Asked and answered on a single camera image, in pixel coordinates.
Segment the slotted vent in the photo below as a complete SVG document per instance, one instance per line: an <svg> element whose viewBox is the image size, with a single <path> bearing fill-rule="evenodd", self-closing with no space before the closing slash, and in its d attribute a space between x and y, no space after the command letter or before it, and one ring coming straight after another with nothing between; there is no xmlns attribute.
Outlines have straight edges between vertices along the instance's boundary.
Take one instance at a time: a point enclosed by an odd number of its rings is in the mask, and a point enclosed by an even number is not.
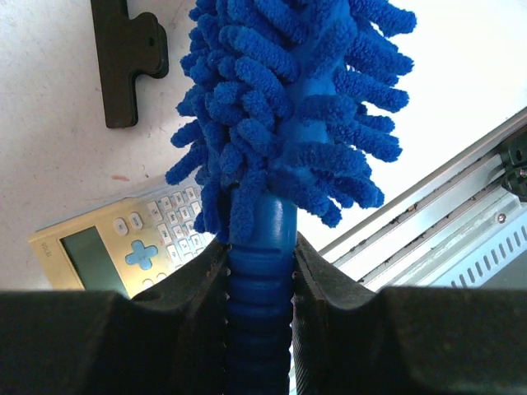
<svg viewBox="0 0 527 395"><path fill-rule="evenodd" d="M472 288L480 286L493 274L499 271L500 266L508 264L509 261L521 253L523 245L527 243L527 229L521 226L505 240L495 245L487 253L483 253L481 259L466 267L454 280L450 282L452 288Z"/></svg>

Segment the microfiber bristle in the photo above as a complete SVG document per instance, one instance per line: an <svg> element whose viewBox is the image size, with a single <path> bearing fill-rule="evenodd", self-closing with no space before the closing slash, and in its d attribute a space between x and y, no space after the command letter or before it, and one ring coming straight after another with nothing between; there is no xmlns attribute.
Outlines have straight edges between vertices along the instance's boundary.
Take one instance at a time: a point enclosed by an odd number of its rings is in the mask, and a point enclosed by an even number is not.
<svg viewBox="0 0 527 395"><path fill-rule="evenodd" d="M393 121L364 104L397 112L408 103L393 86L413 61L387 38L412 31L413 13L386 0L198 0L190 17L181 65L196 87L177 109L197 120L172 137L193 146L166 178L178 183L201 166L196 229L247 240L265 191L329 226L341 218L332 199L383 203L364 153L391 162L401 149Z"/></svg>

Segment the blue microfiber duster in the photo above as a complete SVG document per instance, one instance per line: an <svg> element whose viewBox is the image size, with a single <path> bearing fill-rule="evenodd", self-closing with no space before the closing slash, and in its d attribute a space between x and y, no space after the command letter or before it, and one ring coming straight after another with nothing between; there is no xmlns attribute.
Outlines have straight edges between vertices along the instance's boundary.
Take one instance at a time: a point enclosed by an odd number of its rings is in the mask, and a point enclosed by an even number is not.
<svg viewBox="0 0 527 395"><path fill-rule="evenodd" d="M225 393L286 393L296 208L328 226L341 208L379 207L366 155L397 160L394 89L413 62L387 39L411 12L387 0L198 0L190 12L195 86L177 109L196 119L173 137L190 151L166 174L199 168L195 229L232 244Z"/></svg>

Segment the black plastic clip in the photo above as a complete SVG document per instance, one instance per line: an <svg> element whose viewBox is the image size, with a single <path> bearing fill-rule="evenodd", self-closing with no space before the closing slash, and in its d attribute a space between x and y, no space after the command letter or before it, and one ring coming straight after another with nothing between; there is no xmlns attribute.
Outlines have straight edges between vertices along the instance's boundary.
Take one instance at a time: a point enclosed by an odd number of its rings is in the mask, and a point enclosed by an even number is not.
<svg viewBox="0 0 527 395"><path fill-rule="evenodd" d="M505 167L501 186L527 202L527 126L503 142L500 155Z"/></svg>
<svg viewBox="0 0 527 395"><path fill-rule="evenodd" d="M91 0L106 126L126 128L138 122L135 80L140 74L168 74L166 32L155 15L128 17L126 0Z"/></svg>

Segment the blue directional pad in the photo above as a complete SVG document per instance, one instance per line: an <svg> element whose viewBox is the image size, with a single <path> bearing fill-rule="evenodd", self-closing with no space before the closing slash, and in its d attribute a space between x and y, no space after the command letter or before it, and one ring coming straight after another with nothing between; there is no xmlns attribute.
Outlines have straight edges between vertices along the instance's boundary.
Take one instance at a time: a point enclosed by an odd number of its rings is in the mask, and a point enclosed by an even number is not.
<svg viewBox="0 0 527 395"><path fill-rule="evenodd" d="M152 267L151 258L157 255L155 245L145 248L141 240L135 240L132 242L132 250L133 252L124 259L128 265L139 265L142 270L148 270Z"/></svg>

